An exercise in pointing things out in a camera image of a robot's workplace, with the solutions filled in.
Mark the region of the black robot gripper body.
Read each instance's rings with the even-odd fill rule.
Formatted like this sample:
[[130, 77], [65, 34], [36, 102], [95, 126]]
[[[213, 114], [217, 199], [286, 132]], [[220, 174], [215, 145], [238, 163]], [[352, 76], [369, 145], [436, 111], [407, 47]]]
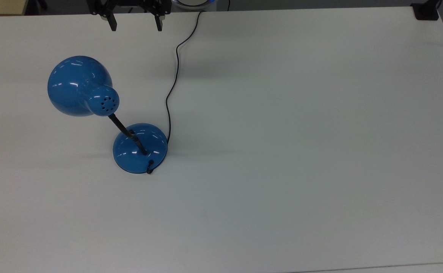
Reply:
[[87, 0], [87, 6], [91, 14], [98, 14], [108, 18], [113, 14], [116, 7], [140, 7], [155, 16], [163, 16], [171, 13], [171, 0]]

